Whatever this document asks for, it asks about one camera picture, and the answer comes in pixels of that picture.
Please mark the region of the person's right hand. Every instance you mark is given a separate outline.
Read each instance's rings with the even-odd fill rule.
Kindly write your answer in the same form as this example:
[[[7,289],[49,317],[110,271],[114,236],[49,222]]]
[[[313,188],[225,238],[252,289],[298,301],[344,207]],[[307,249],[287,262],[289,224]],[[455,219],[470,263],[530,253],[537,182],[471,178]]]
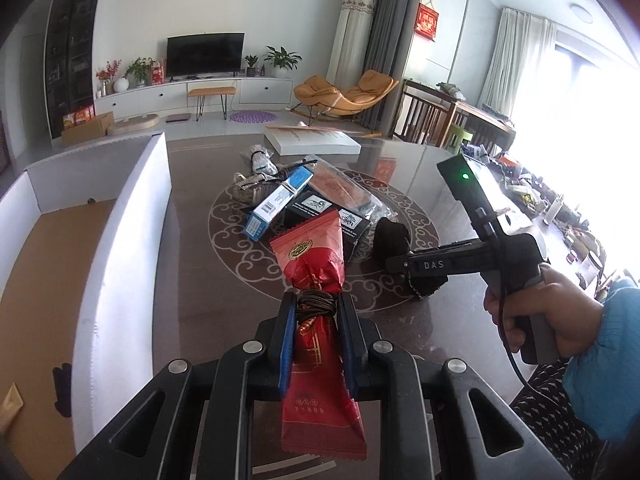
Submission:
[[[603,306],[547,263],[540,266],[540,272],[540,283],[506,296],[502,314],[499,298],[486,289],[484,308],[495,326],[503,327],[502,339],[512,353],[518,353],[526,341],[525,333],[515,326],[515,318],[542,314],[555,333],[559,355],[578,356],[596,341]]]

